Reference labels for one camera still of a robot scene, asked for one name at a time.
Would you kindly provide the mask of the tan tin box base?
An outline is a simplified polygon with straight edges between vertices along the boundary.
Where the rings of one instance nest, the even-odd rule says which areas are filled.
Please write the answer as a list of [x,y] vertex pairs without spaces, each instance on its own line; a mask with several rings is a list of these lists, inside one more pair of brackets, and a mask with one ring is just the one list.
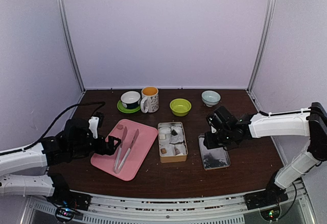
[[162,122],[157,129],[160,162],[185,162],[189,151],[182,122]]

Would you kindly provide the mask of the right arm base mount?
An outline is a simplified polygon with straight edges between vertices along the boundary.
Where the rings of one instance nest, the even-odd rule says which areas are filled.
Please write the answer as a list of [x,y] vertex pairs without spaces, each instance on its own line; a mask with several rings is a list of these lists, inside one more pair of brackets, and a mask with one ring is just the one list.
[[264,191],[248,193],[244,195],[244,200],[248,210],[259,209],[263,220],[277,221],[282,214],[281,202],[288,200],[286,193],[276,194]]

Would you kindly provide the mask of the bear print tin lid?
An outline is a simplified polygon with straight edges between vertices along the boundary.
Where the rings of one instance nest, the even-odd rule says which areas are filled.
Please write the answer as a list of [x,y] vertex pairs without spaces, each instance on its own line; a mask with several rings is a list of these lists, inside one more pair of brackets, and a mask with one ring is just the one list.
[[205,170],[221,169],[230,166],[228,151],[222,147],[208,150],[203,144],[204,134],[199,135],[198,141],[202,165]]

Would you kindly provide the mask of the dark heart chocolate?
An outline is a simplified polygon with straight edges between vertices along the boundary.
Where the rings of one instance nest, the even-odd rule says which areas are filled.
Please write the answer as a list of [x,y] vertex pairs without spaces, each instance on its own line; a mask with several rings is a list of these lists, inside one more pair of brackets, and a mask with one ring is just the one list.
[[178,135],[178,133],[175,130],[172,130],[171,135],[176,136],[176,135]]

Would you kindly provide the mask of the left rear aluminium frame post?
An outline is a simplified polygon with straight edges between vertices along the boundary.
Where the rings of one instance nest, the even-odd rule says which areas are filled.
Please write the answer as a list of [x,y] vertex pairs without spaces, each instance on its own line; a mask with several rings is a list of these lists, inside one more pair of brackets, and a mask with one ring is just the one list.
[[69,31],[64,0],[57,0],[57,4],[58,4],[59,14],[60,14],[60,18],[61,18],[61,24],[63,27],[64,40],[65,40],[65,44],[67,47],[68,56],[69,56],[69,59],[70,59],[70,62],[71,62],[72,68],[73,68],[74,75],[77,79],[79,89],[83,93],[83,92],[85,92],[85,86],[82,81],[81,73],[79,70],[79,66],[77,63],[77,59],[76,59],[76,55],[75,55],[75,51],[74,51],[74,47],[73,47],[71,34]]

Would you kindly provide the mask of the light blue patterned bowl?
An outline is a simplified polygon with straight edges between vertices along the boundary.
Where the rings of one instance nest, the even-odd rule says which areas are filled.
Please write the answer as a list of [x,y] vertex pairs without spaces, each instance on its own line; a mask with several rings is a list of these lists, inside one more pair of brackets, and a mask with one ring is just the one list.
[[221,100],[221,96],[215,91],[206,90],[202,92],[201,99],[207,107],[212,107],[218,104],[218,102]]

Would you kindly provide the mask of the right rear aluminium frame post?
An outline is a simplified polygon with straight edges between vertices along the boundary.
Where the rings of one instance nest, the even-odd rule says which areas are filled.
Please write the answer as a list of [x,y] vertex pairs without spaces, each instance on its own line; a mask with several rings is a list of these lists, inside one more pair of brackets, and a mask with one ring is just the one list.
[[266,14],[265,14],[262,34],[261,34],[261,38],[260,38],[260,42],[259,42],[259,48],[258,48],[258,51],[256,54],[254,67],[253,67],[251,78],[250,78],[248,88],[247,88],[247,91],[249,93],[252,93],[254,85],[255,85],[255,81],[259,74],[260,65],[261,65],[261,62],[262,62],[262,59],[264,56],[264,51],[266,48],[266,44],[268,41],[268,35],[269,35],[270,28],[271,28],[273,16],[274,16],[275,5],[276,5],[276,0],[267,0]]

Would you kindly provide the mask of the green saucer plate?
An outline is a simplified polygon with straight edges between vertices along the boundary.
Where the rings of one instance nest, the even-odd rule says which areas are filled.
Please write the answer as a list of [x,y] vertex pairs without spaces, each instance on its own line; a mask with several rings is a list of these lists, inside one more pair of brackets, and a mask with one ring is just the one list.
[[141,107],[137,106],[136,108],[128,109],[128,108],[125,108],[123,106],[122,102],[119,100],[118,103],[117,103],[117,109],[122,113],[132,114],[132,113],[138,112],[141,109]]

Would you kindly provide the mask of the white paper cupcake liner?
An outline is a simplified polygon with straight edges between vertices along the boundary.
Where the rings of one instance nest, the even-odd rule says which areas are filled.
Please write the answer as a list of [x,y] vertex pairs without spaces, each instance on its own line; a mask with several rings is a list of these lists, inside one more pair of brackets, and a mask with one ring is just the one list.
[[176,136],[171,135],[170,143],[176,144],[176,143],[184,142],[183,128],[181,126],[171,126],[171,130],[175,130],[178,133],[178,135]]
[[171,140],[171,128],[170,127],[161,127],[159,128],[159,134],[165,134],[166,140],[160,140],[161,143],[169,143]]
[[175,146],[172,144],[161,145],[159,150],[162,157],[170,157],[176,155]]
[[177,147],[180,150],[179,155],[186,155],[187,154],[187,149],[186,149],[185,144],[176,144],[176,145],[174,145],[174,147]]

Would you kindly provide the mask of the aluminium frame post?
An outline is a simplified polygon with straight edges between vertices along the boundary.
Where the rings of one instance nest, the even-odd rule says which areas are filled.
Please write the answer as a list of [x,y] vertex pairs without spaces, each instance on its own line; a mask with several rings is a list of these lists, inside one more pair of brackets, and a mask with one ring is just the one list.
[[268,41],[268,35],[269,35],[270,28],[271,28],[273,16],[274,16],[275,5],[276,5],[276,0],[267,0],[266,14],[265,14],[262,34],[261,34],[261,38],[260,38],[260,42],[259,42],[259,48],[258,48],[258,51],[256,54],[254,67],[253,67],[251,78],[250,78],[248,88],[247,88],[247,91],[249,93],[252,93],[254,85],[255,85],[255,81],[259,74],[260,65],[261,65],[261,62],[262,62],[262,59],[264,56],[264,51],[266,48],[266,44]]
[[67,47],[68,56],[69,56],[69,59],[70,59],[70,62],[71,62],[72,68],[73,68],[74,75],[77,79],[79,89],[83,93],[83,92],[85,92],[85,86],[82,81],[81,73],[79,70],[79,66],[77,63],[77,59],[76,59],[76,55],[75,55],[75,51],[74,51],[74,47],[73,47],[71,34],[69,31],[64,0],[57,0],[57,4],[58,4],[59,14],[60,14],[60,18],[61,18],[61,24],[63,27],[64,40],[65,40],[65,44]]

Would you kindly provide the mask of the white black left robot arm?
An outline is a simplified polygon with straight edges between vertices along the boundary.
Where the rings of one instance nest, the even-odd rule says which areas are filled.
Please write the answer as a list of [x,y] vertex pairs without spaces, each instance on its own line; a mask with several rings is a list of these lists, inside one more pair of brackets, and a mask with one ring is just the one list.
[[11,151],[2,151],[1,196],[42,195],[54,197],[63,206],[70,205],[74,200],[73,193],[62,175],[17,176],[16,172],[70,163],[86,158],[90,153],[113,155],[122,141],[113,136],[100,136],[99,124],[98,117],[69,119],[64,130],[56,136],[44,137]]

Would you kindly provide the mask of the navy white dotted bowl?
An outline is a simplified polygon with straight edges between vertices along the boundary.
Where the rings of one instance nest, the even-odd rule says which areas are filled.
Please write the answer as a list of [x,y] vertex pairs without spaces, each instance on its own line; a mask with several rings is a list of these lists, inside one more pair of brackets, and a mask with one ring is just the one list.
[[137,91],[127,91],[121,95],[120,101],[125,108],[133,109],[140,105],[141,95]]

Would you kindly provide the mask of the light brown chocolate square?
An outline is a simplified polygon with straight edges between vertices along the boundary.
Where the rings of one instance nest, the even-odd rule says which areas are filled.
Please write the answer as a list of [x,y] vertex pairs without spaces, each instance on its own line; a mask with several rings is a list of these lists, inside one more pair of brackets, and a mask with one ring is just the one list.
[[166,154],[167,153],[167,150],[165,148],[162,148],[160,151],[161,151],[162,154]]

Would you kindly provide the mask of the floral white mug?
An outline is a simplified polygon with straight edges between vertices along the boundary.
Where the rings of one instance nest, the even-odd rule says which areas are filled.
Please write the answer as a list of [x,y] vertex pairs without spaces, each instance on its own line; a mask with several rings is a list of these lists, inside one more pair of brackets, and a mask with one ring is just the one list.
[[140,107],[143,113],[154,113],[159,109],[159,90],[156,87],[142,89]]

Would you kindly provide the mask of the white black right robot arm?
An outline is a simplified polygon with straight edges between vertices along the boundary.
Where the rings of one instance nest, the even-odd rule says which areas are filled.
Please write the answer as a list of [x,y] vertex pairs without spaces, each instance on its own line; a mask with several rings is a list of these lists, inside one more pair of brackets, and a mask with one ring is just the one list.
[[307,141],[299,154],[271,177],[262,193],[266,204],[273,204],[296,179],[326,161],[326,109],[319,102],[295,111],[260,111],[240,118],[220,106],[206,120],[211,129],[204,134],[203,144],[208,150],[264,137],[302,137]]

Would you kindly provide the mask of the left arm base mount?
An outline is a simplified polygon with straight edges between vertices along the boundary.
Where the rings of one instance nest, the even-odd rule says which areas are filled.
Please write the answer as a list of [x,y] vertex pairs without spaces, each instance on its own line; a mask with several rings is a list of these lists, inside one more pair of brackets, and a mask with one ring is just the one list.
[[75,217],[83,217],[82,211],[87,211],[91,202],[89,194],[77,192],[61,192],[46,197],[55,207],[54,216],[60,223],[72,221]]

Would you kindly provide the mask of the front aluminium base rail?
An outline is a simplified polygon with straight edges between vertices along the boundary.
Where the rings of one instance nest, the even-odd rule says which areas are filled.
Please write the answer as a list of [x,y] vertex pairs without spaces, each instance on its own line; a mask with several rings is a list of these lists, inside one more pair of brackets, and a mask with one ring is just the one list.
[[194,198],[129,198],[92,194],[88,210],[72,223],[267,223],[264,214],[281,208],[277,223],[316,223],[302,180],[286,191],[288,200],[250,210],[244,193]]

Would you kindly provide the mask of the right aluminium table rail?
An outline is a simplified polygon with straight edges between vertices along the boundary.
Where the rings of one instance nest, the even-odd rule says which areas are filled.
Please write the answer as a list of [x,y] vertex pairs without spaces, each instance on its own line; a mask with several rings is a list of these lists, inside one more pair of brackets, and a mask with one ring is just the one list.
[[[252,103],[254,104],[256,110],[257,111],[262,111],[262,106],[259,103],[259,101],[258,101],[257,97],[255,96],[255,94],[250,90],[246,90],[246,92],[247,92],[248,96],[250,97]],[[277,150],[277,153],[278,153],[283,165],[286,165],[288,163],[288,160],[287,160],[287,157],[285,155],[285,152],[284,152],[279,140],[275,136],[271,136],[270,138],[271,138],[271,140],[272,140],[272,142],[273,142],[273,144],[274,144],[274,146],[275,146],[275,148]]]

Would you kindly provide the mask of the pink plastic tray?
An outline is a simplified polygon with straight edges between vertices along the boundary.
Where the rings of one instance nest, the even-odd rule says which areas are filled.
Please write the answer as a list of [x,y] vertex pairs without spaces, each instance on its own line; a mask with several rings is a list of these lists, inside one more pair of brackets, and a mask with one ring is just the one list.
[[[123,128],[118,129],[118,125],[123,125]],[[130,181],[136,176],[136,173],[152,147],[152,144],[158,135],[158,130],[142,123],[122,119],[114,126],[109,135],[121,138],[125,127],[127,128],[128,132],[125,142],[123,142],[123,151],[125,151],[130,144],[136,129],[139,129],[139,136],[120,173],[117,175],[113,172],[115,158],[118,154],[117,152],[111,156],[94,154],[91,157],[90,162],[92,166],[112,176],[115,176],[123,181]]]

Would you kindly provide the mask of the lime green bowl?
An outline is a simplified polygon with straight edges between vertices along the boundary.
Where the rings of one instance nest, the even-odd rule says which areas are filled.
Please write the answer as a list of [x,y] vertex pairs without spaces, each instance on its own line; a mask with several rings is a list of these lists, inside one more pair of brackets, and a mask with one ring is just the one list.
[[186,116],[191,108],[192,104],[187,99],[176,98],[170,102],[170,109],[175,116]]

